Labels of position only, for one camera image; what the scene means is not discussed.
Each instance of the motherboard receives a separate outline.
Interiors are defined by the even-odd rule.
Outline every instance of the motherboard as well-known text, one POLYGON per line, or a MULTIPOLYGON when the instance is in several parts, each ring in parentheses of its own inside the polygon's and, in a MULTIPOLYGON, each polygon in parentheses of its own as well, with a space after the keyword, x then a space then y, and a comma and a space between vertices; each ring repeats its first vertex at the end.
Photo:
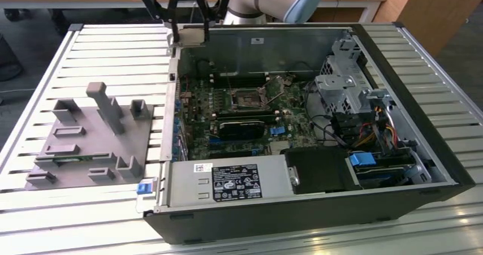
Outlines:
POLYGON ((295 75, 185 79, 181 99, 189 159, 281 154, 318 144, 295 75))

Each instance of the blue latch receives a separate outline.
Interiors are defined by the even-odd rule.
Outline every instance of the blue latch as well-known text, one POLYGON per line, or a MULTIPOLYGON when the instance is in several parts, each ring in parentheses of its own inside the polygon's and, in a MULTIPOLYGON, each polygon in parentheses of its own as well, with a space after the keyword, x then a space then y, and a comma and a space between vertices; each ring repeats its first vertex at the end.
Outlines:
POLYGON ((370 152, 357 152, 349 159, 353 166, 373 166, 377 164, 377 160, 370 152))
POLYGON ((271 128, 270 129, 270 134, 271 135, 281 135, 281 134, 283 134, 283 133, 286 133, 286 127, 278 127, 278 128, 271 128))
POLYGON ((139 183, 138 184, 138 195, 146 195, 153 193, 153 183, 139 183))

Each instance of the slotted metal surface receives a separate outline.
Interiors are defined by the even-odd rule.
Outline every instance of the slotted metal surface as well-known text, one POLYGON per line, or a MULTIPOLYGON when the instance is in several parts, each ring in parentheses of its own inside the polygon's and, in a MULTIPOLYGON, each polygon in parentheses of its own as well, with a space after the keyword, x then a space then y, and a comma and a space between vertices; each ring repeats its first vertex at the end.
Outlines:
MULTIPOLYGON (((483 126, 459 88, 403 29, 365 25, 395 72, 463 162, 477 187, 425 205, 399 220, 173 246, 138 212, 137 185, 24 192, 26 174, 50 132, 55 100, 84 95, 90 81, 105 81, 119 104, 135 98, 157 105, 146 177, 159 174, 159 145, 169 56, 161 25, 87 25, 70 32, 0 155, 2 254, 475 254, 483 252, 483 126), (129 49, 143 50, 127 52, 129 49)), ((370 68, 379 86, 377 72, 370 68)))

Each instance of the small white label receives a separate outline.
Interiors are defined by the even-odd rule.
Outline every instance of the small white label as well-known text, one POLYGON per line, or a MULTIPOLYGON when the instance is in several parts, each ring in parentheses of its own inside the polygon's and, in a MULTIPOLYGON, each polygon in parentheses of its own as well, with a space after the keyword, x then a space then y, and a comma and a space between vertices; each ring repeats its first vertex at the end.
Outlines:
POLYGON ((197 163, 195 172, 211 172, 213 167, 214 167, 214 163, 197 163))
POLYGON ((265 38, 253 38, 253 39, 251 39, 251 44, 253 44, 253 45, 263 44, 265 41, 266 41, 265 38))
POLYGON ((80 162, 80 161, 82 160, 78 158, 55 160, 55 162, 58 162, 58 163, 80 162))

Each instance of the power supply label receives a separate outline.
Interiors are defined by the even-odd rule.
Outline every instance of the power supply label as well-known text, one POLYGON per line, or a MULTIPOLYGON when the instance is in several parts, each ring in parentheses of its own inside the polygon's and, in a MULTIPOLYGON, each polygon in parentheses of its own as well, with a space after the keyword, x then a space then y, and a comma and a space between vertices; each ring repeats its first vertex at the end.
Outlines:
POLYGON ((257 165, 214 167, 211 176, 217 202, 262 198, 257 165))

